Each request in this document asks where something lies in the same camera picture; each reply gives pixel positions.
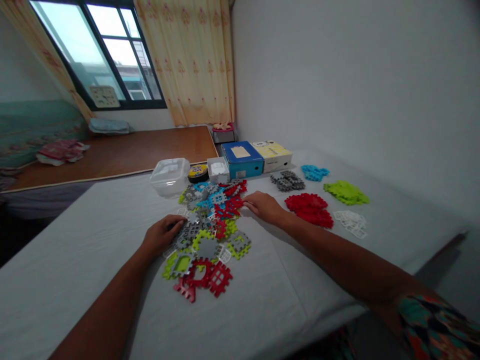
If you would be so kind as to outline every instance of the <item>forearm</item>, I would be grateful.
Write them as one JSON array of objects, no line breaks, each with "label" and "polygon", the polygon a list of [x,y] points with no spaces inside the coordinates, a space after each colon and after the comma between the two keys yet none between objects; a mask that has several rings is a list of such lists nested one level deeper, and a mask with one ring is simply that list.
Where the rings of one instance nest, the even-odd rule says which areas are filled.
[{"label": "forearm", "polygon": [[421,286],[381,257],[290,212],[276,225],[307,249],[342,288],[366,303],[388,302],[404,289]]},{"label": "forearm", "polygon": [[152,259],[151,254],[140,248],[121,267],[50,359],[119,359]]}]

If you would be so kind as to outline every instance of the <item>clock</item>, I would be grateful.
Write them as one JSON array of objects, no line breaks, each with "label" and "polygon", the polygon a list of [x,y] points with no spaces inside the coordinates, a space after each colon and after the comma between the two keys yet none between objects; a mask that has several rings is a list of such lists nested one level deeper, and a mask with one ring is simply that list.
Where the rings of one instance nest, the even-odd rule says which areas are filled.
[{"label": "clock", "polygon": [[119,108],[120,103],[111,86],[90,86],[91,98],[97,108]]}]

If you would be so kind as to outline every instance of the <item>window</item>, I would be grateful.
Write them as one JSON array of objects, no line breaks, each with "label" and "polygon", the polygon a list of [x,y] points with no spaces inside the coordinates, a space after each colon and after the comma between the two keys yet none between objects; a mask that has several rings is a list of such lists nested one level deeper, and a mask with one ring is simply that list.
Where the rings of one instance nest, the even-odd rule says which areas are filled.
[{"label": "window", "polygon": [[30,0],[77,92],[111,86],[120,109],[166,108],[133,0]]}]

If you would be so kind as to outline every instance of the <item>pile of building blocks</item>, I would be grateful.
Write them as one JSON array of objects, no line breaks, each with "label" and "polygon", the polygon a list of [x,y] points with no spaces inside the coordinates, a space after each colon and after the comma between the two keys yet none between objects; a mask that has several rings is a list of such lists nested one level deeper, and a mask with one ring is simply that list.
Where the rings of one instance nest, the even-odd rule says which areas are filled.
[{"label": "pile of building blocks", "polygon": [[334,221],[327,211],[327,202],[316,194],[303,193],[285,199],[287,208],[311,224],[331,229]]},{"label": "pile of building blocks", "polygon": [[338,201],[346,205],[368,204],[369,198],[360,189],[347,181],[324,184],[323,190],[332,194]]},{"label": "pile of building blocks", "polygon": [[276,187],[281,192],[305,189],[305,183],[303,180],[290,170],[272,172],[270,174],[270,180],[272,183],[276,184]]},{"label": "pile of building blocks", "polygon": [[367,236],[367,233],[364,231],[365,227],[367,226],[367,221],[362,215],[350,210],[346,210],[335,211],[333,216],[336,220],[341,222],[345,229],[351,232],[355,237],[363,239]]},{"label": "pile of building blocks", "polygon": [[321,182],[325,176],[330,174],[330,171],[328,171],[326,168],[318,168],[313,165],[303,165],[301,170],[305,175],[305,179],[317,182]]},{"label": "pile of building blocks", "polygon": [[[251,240],[236,225],[243,206],[240,195],[245,191],[246,180],[199,182],[189,185],[180,197],[179,203],[186,208],[178,214],[187,221],[163,253],[162,277],[177,279],[173,288],[191,303],[197,289],[209,289],[215,297],[224,293],[233,278],[226,263],[232,257],[240,260],[251,247]],[[203,273],[201,279],[195,279],[198,272]]]}]

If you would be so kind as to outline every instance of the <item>white tablecloth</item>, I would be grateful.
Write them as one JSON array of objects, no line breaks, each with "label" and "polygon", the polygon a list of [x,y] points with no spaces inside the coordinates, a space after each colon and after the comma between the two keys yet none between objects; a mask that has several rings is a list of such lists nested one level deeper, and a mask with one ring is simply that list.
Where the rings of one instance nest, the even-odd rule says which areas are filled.
[{"label": "white tablecloth", "polygon": [[[417,272],[466,224],[408,197],[317,150],[297,151],[293,170],[325,167],[321,183],[305,181],[332,213],[352,210],[367,220],[359,240],[336,223],[332,231]],[[3,359],[46,359],[138,248],[146,230],[176,213],[176,200],[157,196],[149,175],[98,183],[0,270],[0,354]],[[370,204],[346,206],[323,191],[346,180]],[[248,192],[284,199],[267,175],[248,179]],[[250,252],[228,266],[233,280],[215,298],[198,290],[191,304],[161,277],[163,259],[145,282],[138,319],[125,352],[130,359],[279,359],[361,314],[362,306],[338,287],[289,236],[258,222],[248,210],[237,226]]]}]

